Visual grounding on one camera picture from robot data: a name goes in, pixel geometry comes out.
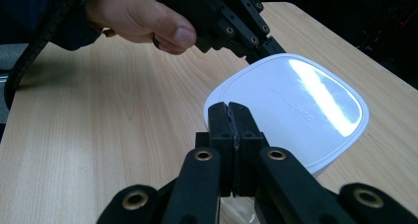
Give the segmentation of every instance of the wooden table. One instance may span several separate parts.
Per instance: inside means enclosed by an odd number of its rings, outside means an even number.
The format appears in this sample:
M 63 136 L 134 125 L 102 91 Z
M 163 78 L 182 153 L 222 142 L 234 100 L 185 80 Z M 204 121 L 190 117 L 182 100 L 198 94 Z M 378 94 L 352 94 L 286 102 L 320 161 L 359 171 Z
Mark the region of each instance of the wooden table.
M 288 52 L 329 69 L 369 106 L 367 130 L 320 183 L 337 192 L 365 183 L 417 215 L 418 92 L 294 5 L 268 3 L 262 15 Z M 0 223 L 96 223 L 125 187 L 162 187 L 206 131 L 208 95 L 246 66 L 226 49 L 171 56 L 119 37 L 75 52 L 49 44 L 0 145 Z

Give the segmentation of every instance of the finger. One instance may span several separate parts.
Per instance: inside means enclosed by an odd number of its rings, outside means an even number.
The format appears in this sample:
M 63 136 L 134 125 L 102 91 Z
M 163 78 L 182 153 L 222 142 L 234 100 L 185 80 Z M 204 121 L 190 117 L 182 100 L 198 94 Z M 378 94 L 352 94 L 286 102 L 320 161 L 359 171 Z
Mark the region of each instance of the finger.
M 177 51 L 177 52 L 187 50 L 186 47 L 178 46 L 161 36 L 155 35 L 155 39 L 158 41 L 159 44 L 163 44 L 166 48 L 169 48 L 170 50 Z
M 185 53 L 185 49 L 184 50 L 173 50 L 173 49 L 169 48 L 168 46 L 166 46 L 162 43 L 160 43 L 159 49 L 162 50 L 162 51 L 165 51 L 169 54 L 174 54 L 174 55 L 179 55 L 179 54 Z
M 149 43 L 153 41 L 153 37 L 154 37 L 153 33 L 149 33 L 145 35 L 131 35 L 131 34 L 125 34 L 125 33 L 117 33 L 117 34 L 135 43 Z
M 146 16 L 144 26 L 155 32 L 157 36 L 182 48 L 192 47 L 196 43 L 196 31 L 193 25 L 164 4 L 154 2 L 141 11 L 147 12 L 143 12 Z

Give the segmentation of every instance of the human hand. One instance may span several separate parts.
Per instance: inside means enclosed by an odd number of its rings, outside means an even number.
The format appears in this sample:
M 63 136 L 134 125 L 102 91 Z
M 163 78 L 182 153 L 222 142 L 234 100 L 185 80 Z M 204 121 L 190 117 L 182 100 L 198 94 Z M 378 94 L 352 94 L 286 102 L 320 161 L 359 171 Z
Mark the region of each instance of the human hand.
M 93 26 L 133 42 L 151 42 L 155 36 L 159 49 L 170 54 L 181 54 L 196 42 L 193 25 L 156 0 L 88 0 L 86 14 Z

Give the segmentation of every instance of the black cable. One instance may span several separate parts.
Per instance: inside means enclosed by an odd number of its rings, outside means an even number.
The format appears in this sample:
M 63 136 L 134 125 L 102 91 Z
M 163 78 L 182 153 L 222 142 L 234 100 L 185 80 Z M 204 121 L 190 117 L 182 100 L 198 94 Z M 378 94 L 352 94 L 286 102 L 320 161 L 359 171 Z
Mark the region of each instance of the black cable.
M 18 58 L 15 65 L 9 73 L 6 84 L 4 86 L 4 101 L 8 109 L 11 108 L 15 93 L 21 83 L 21 80 L 34 60 L 49 43 L 53 36 L 59 30 L 66 16 L 71 9 L 79 4 L 83 4 L 85 0 L 58 0 L 56 9 L 50 15 L 49 20 L 41 28 L 37 37 L 28 45 L 22 55 Z

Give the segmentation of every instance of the white plastic container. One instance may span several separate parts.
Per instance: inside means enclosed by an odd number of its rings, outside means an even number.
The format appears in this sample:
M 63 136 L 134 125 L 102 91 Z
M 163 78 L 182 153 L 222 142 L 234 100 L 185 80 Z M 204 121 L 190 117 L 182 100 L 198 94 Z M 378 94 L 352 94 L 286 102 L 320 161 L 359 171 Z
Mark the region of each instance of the white plastic container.
M 220 86 L 207 99 L 249 108 L 270 146 L 292 152 L 314 176 L 364 132 L 369 110 L 361 96 L 337 76 L 300 55 L 261 59 Z

